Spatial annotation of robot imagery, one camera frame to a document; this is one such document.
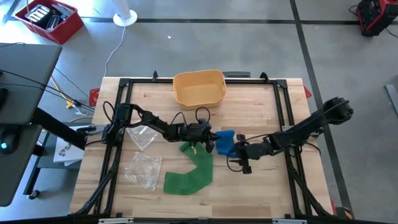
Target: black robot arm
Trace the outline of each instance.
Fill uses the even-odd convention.
[[[133,111],[136,110],[141,121],[131,124]],[[210,131],[209,121],[198,119],[197,123],[167,124],[158,116],[150,111],[143,110],[141,107],[130,103],[116,105],[114,122],[104,128],[102,142],[105,144],[117,145],[121,141],[119,134],[122,128],[135,128],[145,125],[162,134],[163,138],[169,142],[186,141],[200,142],[206,144],[207,152],[212,152],[214,141],[219,137]]]
[[[323,133],[326,124],[342,124],[353,115],[353,109],[344,98],[333,98],[323,104],[322,110],[311,114],[307,119],[292,126],[286,131],[266,134],[262,142],[250,144],[244,135],[237,135],[238,142],[234,145],[234,153],[239,157],[237,162],[242,166],[244,174],[250,174],[251,168],[248,159],[260,159],[261,156],[274,156],[292,146],[303,146],[310,136]]]

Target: red container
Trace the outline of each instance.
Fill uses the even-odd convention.
[[[77,9],[69,6],[68,4],[54,0],[35,0],[29,4],[29,9],[33,9],[38,4],[48,7],[51,10],[54,9],[51,6],[52,4],[61,4],[65,7],[74,10],[74,12],[70,16],[68,16],[64,21],[58,24],[58,26],[55,27],[53,31],[45,30],[33,24],[37,33],[42,37],[47,38],[48,40],[52,40],[58,44],[63,44],[84,25],[83,21],[80,19],[80,16],[77,14]],[[29,20],[25,18],[25,14],[27,14],[26,7],[17,12],[15,14],[15,17],[21,22],[23,22],[25,26],[27,26],[32,32],[36,32],[35,30],[33,30],[32,24],[29,22]]]

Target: plastic basket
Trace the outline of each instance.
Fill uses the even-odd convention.
[[[174,97],[185,110],[219,106],[226,96],[224,75],[219,70],[180,73],[173,80]]]
[[[73,34],[75,34],[80,28],[83,27],[84,23],[81,20],[80,16],[77,14],[77,9],[74,7],[69,6],[68,4],[54,1],[54,0],[35,0],[29,4],[29,9],[33,9],[36,5],[41,4],[43,6],[48,7],[49,9],[54,9],[51,5],[52,4],[61,4],[65,7],[73,9],[74,12],[68,16],[64,21],[59,23],[59,25],[54,28],[53,31],[45,30],[39,26],[35,27],[35,30],[39,35],[42,37],[47,38],[48,40],[52,40],[57,44],[65,43]],[[32,32],[35,32],[32,28],[32,24],[25,18],[25,14],[27,13],[26,7],[21,9],[19,12],[15,14],[15,18],[20,20],[28,27]]]

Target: black floor line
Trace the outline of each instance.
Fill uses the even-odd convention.
[[[300,46],[301,46],[301,49],[303,52],[305,66],[307,67],[307,72],[308,72],[308,77],[310,79],[310,83],[311,83],[311,87],[312,87],[313,97],[315,99],[315,103],[317,104],[317,108],[322,109],[323,101],[322,101],[321,93],[319,90],[317,78],[316,78],[315,72],[313,70],[310,53],[308,51],[307,43],[305,41],[304,31],[303,31],[303,27],[302,27],[302,21],[300,21],[300,16],[299,16],[299,12],[297,10],[297,5],[296,5],[295,0],[290,0],[290,5],[292,6],[293,16],[296,21],[298,39],[300,41]],[[331,166],[333,169],[333,173],[335,175],[337,189],[338,189],[338,192],[340,195],[341,203],[343,204],[344,207],[349,208],[349,210],[351,211],[351,214],[353,214],[353,209],[351,207],[351,202],[348,197],[346,184],[344,181],[343,173],[341,171],[341,166],[340,166],[340,162],[338,160],[335,143],[333,142],[333,137],[331,135],[329,126],[326,126],[324,135],[325,135],[326,146],[328,148],[329,157],[331,160]]]
[[[2,24],[7,21],[18,21],[12,17],[15,10],[10,8],[8,13],[3,17]],[[112,18],[104,17],[87,17],[81,16],[83,22],[103,22],[112,23]],[[153,19],[153,18],[138,18],[138,23],[204,23],[204,24],[295,24],[295,20],[291,19]],[[324,20],[300,20],[301,24],[305,25],[359,25],[359,21],[324,21]],[[392,22],[391,25],[398,25],[398,21]]]

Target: red machine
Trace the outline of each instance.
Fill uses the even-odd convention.
[[[362,35],[379,35],[398,16],[398,0],[362,0],[356,12]]]

